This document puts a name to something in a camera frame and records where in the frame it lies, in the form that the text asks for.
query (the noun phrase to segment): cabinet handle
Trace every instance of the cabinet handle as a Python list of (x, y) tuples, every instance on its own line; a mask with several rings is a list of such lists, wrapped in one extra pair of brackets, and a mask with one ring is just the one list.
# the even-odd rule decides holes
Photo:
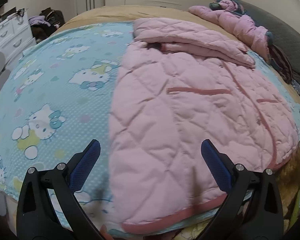
[(5, 36), (7, 35), (7, 33), (8, 33), (8, 31), (6, 31), (5, 33), (2, 33), (2, 34), (0, 35), (0, 37), (1, 37), (1, 38), (5, 37)]
[(2, 24), (1, 27), (0, 27), (0, 31), (1, 31), (2, 29), (4, 29), (5, 27), (7, 27), (8, 25), (9, 25), (9, 23), (7, 23), (7, 24)]
[(15, 48), (19, 47), (21, 45), (21, 41), (22, 41), (22, 39), (20, 39), (19, 42), (16, 42), (15, 44), (13, 44), (13, 47), (15, 47)]

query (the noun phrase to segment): black bag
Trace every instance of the black bag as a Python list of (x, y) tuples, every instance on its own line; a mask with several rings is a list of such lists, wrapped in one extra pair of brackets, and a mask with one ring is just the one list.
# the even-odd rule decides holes
[(45, 20), (57, 29), (65, 24), (65, 19), (61, 11), (53, 10), (50, 7), (41, 11), (40, 16), (44, 16)]

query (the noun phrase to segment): metal screw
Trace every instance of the metal screw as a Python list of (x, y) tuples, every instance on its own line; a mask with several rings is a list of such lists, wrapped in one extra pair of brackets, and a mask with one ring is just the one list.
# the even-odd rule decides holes
[(273, 174), (273, 172), (272, 172), (272, 170), (271, 170), (271, 169), (266, 169), (266, 174), (268, 174), (268, 175), (272, 175), (272, 174)]
[(31, 168), (28, 169), (28, 173), (29, 174), (32, 174), (34, 172), (35, 172), (35, 168), (34, 167), (31, 167)]
[(57, 166), (57, 169), (62, 171), (65, 167), (66, 167), (66, 165), (64, 163), (59, 163)]
[(238, 170), (238, 171), (243, 171), (244, 170), (244, 166), (242, 164), (237, 164), (235, 166), (235, 168)]

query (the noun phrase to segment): bed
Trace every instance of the bed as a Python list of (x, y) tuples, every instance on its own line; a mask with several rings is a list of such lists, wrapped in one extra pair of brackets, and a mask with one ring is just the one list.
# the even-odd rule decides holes
[[(115, 220), (109, 188), (107, 113), (120, 61), (132, 41), (132, 21), (151, 17), (198, 23), (236, 40), (219, 26), (188, 12), (120, 6), (82, 13), (49, 39), (26, 50), (0, 92), (0, 191), (7, 198), (14, 202), (18, 200), (22, 180), (29, 167), (45, 170), (60, 162), (66, 163), (91, 139), (98, 138), (101, 145), (105, 145), (98, 166), (91, 172), (82, 191), (76, 192), (75, 196), (97, 228), (105, 224), (115, 237), (139, 236), (125, 232)], [(258, 62), (258, 69), (291, 105), (300, 139), (299, 95), (261, 57), (252, 51), (250, 53)], [(96, 69), (98, 80), (84, 80), (85, 71), (91, 68)], [(30, 121), (33, 119), (47, 119), (50, 126), (40, 127), (39, 122)], [(42, 130), (34, 133), (38, 126)], [(300, 144), (290, 161), (277, 172), (285, 215), (300, 187), (300, 168), (296, 167), (300, 167)], [(68, 227), (53, 191), (50, 197), (62, 225)], [(216, 211), (212, 209), (196, 214), (151, 235), (175, 232), (197, 224), (188, 229), (190, 232), (184, 231), (183, 236), (178, 236), (180, 239), (192, 239), (196, 235), (191, 232), (200, 232)]]

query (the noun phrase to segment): pink jacket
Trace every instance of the pink jacket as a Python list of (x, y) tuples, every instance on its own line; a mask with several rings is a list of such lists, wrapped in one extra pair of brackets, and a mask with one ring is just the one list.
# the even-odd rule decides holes
[(192, 6), (189, 12), (221, 26), (270, 63), (268, 37), (266, 36), (268, 30), (263, 26), (256, 27), (248, 15), (240, 17), (227, 10), (212, 11), (205, 6)]
[[(122, 227), (145, 234), (220, 205), (200, 146), (247, 169), (277, 169), (298, 144), (290, 108), (247, 48), (202, 25), (138, 19), (119, 69), (109, 133)], [(159, 42), (162, 51), (148, 49)]]

